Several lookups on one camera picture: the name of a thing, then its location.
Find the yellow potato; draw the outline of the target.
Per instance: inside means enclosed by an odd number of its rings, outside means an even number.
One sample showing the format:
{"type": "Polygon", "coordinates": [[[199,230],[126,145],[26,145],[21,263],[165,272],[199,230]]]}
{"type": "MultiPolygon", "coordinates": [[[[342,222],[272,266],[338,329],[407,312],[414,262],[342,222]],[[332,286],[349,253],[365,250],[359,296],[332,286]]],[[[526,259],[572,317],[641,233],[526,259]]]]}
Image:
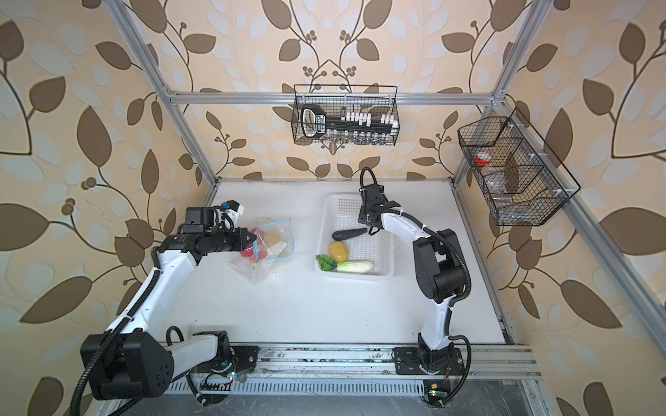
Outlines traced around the yellow potato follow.
{"type": "Polygon", "coordinates": [[[272,247],[282,241],[280,235],[276,232],[267,232],[264,235],[264,242],[267,247],[272,247]]]}
{"type": "Polygon", "coordinates": [[[329,255],[337,262],[343,263],[349,259],[350,253],[342,241],[334,241],[329,245],[329,255]]]}

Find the red apple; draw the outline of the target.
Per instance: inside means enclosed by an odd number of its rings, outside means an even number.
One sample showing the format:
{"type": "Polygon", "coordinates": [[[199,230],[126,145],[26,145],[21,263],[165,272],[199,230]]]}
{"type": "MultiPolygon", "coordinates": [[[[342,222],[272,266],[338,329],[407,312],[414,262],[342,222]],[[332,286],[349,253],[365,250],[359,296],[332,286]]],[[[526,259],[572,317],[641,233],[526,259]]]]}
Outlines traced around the red apple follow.
{"type": "Polygon", "coordinates": [[[254,228],[251,232],[257,237],[256,240],[241,252],[241,256],[253,263],[258,263],[268,256],[268,248],[264,242],[265,231],[254,228]]]}

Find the clear zip top bag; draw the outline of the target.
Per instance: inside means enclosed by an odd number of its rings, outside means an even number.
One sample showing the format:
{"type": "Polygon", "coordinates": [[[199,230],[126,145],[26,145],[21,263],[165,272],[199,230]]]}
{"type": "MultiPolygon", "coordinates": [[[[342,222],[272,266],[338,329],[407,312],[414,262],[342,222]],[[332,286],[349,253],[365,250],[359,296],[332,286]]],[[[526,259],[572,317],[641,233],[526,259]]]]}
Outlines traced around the clear zip top bag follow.
{"type": "Polygon", "coordinates": [[[251,229],[256,240],[241,253],[231,256],[229,266],[252,284],[259,284],[286,261],[294,251],[291,219],[260,218],[251,229]]]}

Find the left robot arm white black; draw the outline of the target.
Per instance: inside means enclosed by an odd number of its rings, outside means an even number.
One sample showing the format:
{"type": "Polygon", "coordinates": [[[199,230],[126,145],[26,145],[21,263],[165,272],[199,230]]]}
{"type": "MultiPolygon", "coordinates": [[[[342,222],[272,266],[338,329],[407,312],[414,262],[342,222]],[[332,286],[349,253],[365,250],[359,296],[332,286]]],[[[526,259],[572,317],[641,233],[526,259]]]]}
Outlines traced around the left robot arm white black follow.
{"type": "Polygon", "coordinates": [[[168,334],[177,334],[178,341],[161,343],[158,337],[180,289],[202,258],[242,252],[256,242],[255,234],[237,225],[243,212],[235,200],[189,207],[177,232],[152,248],[153,268],[140,289],[104,333],[88,336],[81,347],[84,370],[72,395],[70,414],[81,414],[85,389],[96,400],[125,400],[116,410],[122,414],[145,398],[163,395],[173,381],[202,363],[221,361],[231,369],[237,367],[223,330],[185,338],[171,326],[168,334]]]}

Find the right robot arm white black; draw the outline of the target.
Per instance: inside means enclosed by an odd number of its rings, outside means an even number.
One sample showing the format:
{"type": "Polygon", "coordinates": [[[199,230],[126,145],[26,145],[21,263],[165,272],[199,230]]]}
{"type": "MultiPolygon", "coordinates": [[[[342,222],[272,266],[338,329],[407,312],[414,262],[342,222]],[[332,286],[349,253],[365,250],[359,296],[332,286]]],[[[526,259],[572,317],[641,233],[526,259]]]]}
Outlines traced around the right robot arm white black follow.
{"type": "Polygon", "coordinates": [[[369,227],[370,235],[389,232],[412,248],[417,285],[435,306],[419,333],[417,357],[423,370],[435,373],[454,355],[454,342],[464,338],[450,334],[453,308],[472,289],[458,237],[451,230],[428,228],[403,211],[400,204],[390,201],[371,168],[361,170],[359,185],[362,197],[359,223],[369,227]]]}

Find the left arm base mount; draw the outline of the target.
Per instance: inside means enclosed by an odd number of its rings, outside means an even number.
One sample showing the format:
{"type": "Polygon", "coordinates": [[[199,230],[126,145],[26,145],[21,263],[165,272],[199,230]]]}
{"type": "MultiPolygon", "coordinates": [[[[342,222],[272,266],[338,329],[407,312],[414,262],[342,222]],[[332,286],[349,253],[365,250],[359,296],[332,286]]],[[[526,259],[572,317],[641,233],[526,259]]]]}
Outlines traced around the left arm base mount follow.
{"type": "Polygon", "coordinates": [[[224,401],[256,369],[259,346],[237,345],[229,351],[199,364],[186,376],[191,392],[203,407],[224,401]]]}

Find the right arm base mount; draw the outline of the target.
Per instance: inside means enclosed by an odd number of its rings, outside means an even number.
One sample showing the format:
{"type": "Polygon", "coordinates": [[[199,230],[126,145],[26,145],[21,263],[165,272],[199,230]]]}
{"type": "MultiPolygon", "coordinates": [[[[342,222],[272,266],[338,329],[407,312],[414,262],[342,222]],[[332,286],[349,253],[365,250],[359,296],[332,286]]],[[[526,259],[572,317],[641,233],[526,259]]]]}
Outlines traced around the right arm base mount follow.
{"type": "Polygon", "coordinates": [[[391,352],[398,375],[432,376],[424,381],[423,400],[430,407],[444,408],[459,393],[468,379],[471,361],[462,351],[449,344],[431,350],[425,344],[416,347],[396,347],[391,352]]]}

